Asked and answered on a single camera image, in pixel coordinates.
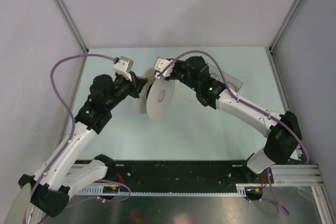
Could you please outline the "white plastic spool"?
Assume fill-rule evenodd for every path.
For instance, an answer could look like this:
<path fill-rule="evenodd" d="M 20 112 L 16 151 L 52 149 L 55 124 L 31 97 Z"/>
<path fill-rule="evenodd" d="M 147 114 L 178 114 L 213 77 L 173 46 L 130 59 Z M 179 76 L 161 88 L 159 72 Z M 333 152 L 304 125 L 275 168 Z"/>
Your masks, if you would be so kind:
<path fill-rule="evenodd" d="M 156 79 L 154 69 L 148 69 L 143 75 L 148 82 L 140 92 L 140 97 L 133 99 L 133 107 L 139 114 L 147 114 L 151 120 L 160 119 L 168 110 L 175 91 L 175 81 Z"/>

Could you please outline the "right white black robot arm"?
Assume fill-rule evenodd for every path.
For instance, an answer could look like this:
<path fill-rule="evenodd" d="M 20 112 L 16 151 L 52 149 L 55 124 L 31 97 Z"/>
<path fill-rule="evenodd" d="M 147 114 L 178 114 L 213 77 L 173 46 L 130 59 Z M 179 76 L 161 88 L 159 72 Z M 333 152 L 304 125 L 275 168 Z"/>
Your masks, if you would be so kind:
<path fill-rule="evenodd" d="M 253 153 L 241 167 L 245 181 L 254 183 L 268 167 L 286 164 L 301 144 L 299 123 L 292 112 L 271 112 L 245 100 L 225 81 L 214 78 L 203 57 L 159 60 L 155 71 L 157 79 L 178 80 L 195 91 L 197 100 L 203 106 L 235 116 L 266 138 L 265 146 Z"/>

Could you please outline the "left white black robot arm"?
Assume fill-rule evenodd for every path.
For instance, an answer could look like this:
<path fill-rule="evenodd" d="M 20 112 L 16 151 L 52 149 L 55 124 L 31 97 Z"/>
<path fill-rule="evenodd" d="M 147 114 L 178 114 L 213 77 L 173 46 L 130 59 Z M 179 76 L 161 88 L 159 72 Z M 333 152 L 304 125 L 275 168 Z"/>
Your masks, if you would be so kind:
<path fill-rule="evenodd" d="M 59 215 L 71 197 L 96 180 L 110 182 L 115 178 L 113 160 L 99 155 L 78 173 L 68 171 L 81 152 L 96 138 L 112 118 L 111 110 L 126 97 L 139 98 L 148 80 L 134 72 L 96 76 L 90 94 L 73 120 L 73 128 L 48 161 L 35 174 L 23 174 L 20 187 L 31 185 L 30 203 L 50 217 Z"/>

